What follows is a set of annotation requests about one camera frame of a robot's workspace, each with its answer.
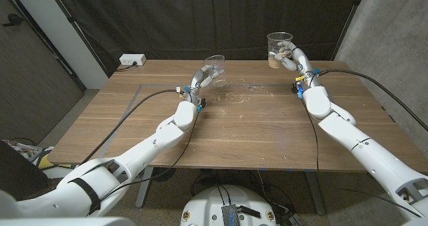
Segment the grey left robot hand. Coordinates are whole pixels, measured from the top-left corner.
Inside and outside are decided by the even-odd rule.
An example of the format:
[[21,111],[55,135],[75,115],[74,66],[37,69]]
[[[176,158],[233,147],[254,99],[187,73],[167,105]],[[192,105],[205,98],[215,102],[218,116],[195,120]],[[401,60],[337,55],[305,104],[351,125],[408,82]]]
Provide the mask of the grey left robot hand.
[[213,80],[224,74],[225,70],[219,66],[204,65],[200,70],[197,70],[188,86],[185,87],[183,93],[184,99],[195,106],[199,105],[199,90],[209,86]]

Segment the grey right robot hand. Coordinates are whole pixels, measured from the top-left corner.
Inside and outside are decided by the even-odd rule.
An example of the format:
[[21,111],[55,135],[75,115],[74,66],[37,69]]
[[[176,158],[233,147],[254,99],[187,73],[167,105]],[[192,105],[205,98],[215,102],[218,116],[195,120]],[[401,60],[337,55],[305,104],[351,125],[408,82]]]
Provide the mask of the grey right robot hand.
[[304,77],[303,81],[307,87],[320,85],[309,59],[300,48],[290,41],[280,41],[278,45],[280,47],[278,51],[273,50],[268,53],[269,59],[278,62],[287,70],[298,72],[299,76]]

